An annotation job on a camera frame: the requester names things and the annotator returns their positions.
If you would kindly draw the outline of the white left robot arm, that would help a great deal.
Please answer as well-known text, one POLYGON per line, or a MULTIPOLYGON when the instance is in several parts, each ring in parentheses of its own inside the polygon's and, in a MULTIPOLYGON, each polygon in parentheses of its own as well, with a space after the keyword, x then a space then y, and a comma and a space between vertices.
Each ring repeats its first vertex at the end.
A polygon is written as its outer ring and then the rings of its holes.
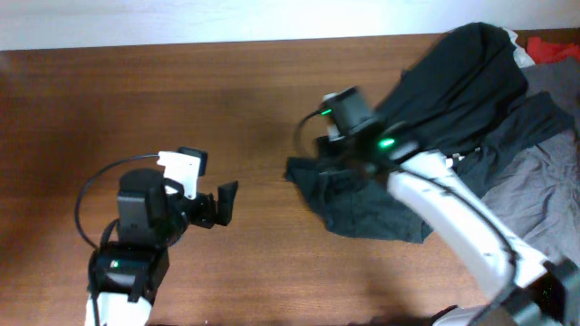
POLYGON ((231 222, 236 181, 217 196, 185 196, 185 187, 158 170, 124 174, 117 194, 119 217, 103 230, 88 263, 90 325, 144 325, 169 269, 169 248, 190 225, 212 228, 231 222))

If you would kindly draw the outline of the black printed t-shirt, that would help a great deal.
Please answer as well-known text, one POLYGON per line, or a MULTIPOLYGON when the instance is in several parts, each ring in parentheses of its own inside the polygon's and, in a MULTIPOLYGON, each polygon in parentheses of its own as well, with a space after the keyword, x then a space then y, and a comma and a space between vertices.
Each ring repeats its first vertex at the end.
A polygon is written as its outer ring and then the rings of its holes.
POLYGON ((457 174, 478 196, 527 144, 527 81, 499 27, 473 23, 441 39, 343 140, 316 141, 285 177, 337 235, 421 243, 430 227, 385 189, 388 168, 423 150, 460 154, 457 174))

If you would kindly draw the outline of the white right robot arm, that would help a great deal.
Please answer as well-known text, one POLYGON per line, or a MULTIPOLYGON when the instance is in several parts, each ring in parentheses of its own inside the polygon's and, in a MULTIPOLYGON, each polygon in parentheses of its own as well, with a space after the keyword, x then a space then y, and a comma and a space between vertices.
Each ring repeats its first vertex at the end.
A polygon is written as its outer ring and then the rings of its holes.
POLYGON ((379 120, 356 88, 324 96, 342 156, 419 215, 475 278, 488 302, 450 307, 431 325, 573 325, 579 321, 579 268, 553 262, 504 225, 420 133, 379 120))

